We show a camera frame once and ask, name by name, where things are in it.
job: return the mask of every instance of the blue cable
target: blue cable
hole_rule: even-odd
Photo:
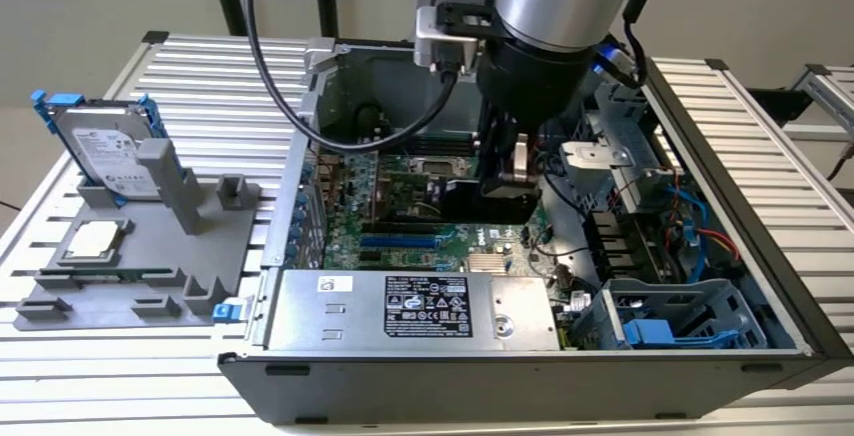
[[[664,191],[675,194],[682,199],[684,199],[688,203],[699,207],[699,212],[700,212],[702,221],[703,221],[703,225],[700,226],[700,228],[707,229],[708,228],[708,207],[706,206],[706,203],[698,200],[686,191],[680,189],[676,190],[676,188],[674,188],[672,186],[667,186],[664,188]],[[694,284],[699,282],[699,277],[702,276],[704,269],[706,269],[706,235],[700,233],[698,261],[696,261],[696,265],[694,266],[694,270],[691,271],[691,275],[688,276],[688,280],[687,280],[688,284]]]

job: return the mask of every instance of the hard drive label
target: hard drive label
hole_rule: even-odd
[[[159,197],[151,173],[136,162],[136,143],[115,129],[75,128],[75,139],[101,184],[128,198]]]
[[[471,338],[464,277],[386,277],[386,334],[392,338]]]

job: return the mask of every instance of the blue latch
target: blue latch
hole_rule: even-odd
[[[48,104],[53,106],[76,106],[85,101],[80,93],[55,93],[48,99]]]
[[[738,340],[738,331],[720,331],[710,337],[676,338],[663,319],[634,319],[623,324],[626,341],[635,349],[722,349]]]
[[[241,305],[219,303],[216,306],[213,306],[213,313],[211,313],[211,320],[215,323],[239,323],[241,313],[243,313]]]

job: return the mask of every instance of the cable connector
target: cable connector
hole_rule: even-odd
[[[434,46],[432,60],[435,61],[432,70],[439,74],[456,74],[463,69],[466,54],[463,45],[443,42]]]

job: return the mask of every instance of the circuit board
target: circuit board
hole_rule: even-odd
[[[428,227],[428,234],[364,231],[366,222],[372,221],[378,213],[430,221],[431,213],[438,211],[420,199],[420,188],[435,172],[471,177],[474,163],[472,158],[458,157],[345,156],[339,163],[340,181],[328,185],[333,200],[327,201],[324,268],[474,271],[516,276],[552,274],[554,261],[530,248],[530,241],[547,224],[542,208],[534,212],[527,225],[436,222],[422,225]],[[378,187],[394,193],[394,198],[379,204]],[[526,226],[527,245],[523,244]],[[384,247],[384,241],[418,247]],[[372,243],[371,247],[366,247],[366,242]]]

